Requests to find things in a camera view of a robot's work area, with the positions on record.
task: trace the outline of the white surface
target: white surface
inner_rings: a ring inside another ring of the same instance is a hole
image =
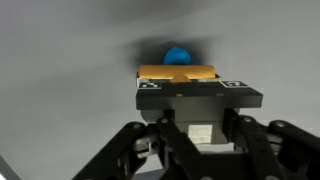
[[[141,121],[129,62],[145,38],[210,39],[218,74],[264,94],[243,113],[320,135],[319,0],[181,2],[0,1],[0,152],[23,179],[71,179]]]
[[[2,174],[0,174],[0,180],[7,180],[7,179],[4,178],[4,177],[2,176]]]

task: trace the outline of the blue object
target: blue object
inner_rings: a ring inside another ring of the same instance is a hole
[[[164,65],[188,65],[191,56],[187,50],[180,47],[171,48],[164,56]]]

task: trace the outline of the white marker tag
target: white marker tag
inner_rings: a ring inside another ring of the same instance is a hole
[[[189,125],[188,136],[194,144],[210,144],[212,125]]]

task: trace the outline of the white background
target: white background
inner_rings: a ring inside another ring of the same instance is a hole
[[[1,0],[1,155],[23,179],[71,179],[142,121],[132,60],[163,37],[210,41],[218,74],[264,94],[243,113],[320,135],[319,0]]]

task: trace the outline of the orange block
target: orange block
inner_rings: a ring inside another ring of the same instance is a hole
[[[211,65],[141,65],[139,78],[173,79],[175,76],[186,76],[189,79],[216,78]]]

